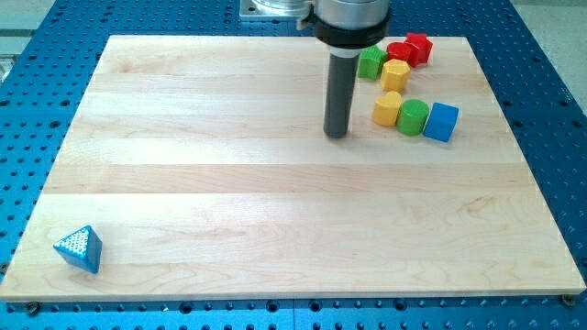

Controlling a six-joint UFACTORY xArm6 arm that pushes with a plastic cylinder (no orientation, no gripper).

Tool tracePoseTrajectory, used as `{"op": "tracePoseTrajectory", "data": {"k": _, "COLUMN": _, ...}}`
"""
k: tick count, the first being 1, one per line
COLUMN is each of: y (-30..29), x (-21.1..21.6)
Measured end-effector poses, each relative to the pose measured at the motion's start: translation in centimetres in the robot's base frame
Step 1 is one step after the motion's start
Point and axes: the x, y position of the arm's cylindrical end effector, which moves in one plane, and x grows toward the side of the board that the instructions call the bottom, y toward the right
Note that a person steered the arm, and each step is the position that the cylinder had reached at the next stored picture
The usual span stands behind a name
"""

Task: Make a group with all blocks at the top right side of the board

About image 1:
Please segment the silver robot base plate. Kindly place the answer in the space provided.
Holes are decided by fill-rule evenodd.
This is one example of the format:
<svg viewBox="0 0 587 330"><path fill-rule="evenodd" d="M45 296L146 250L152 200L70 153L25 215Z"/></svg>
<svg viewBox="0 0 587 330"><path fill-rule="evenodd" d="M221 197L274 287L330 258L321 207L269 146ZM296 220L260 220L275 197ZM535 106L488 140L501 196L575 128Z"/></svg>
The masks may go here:
<svg viewBox="0 0 587 330"><path fill-rule="evenodd" d="M305 0L240 0L239 20L254 21L295 21L306 16L311 2Z"/></svg>

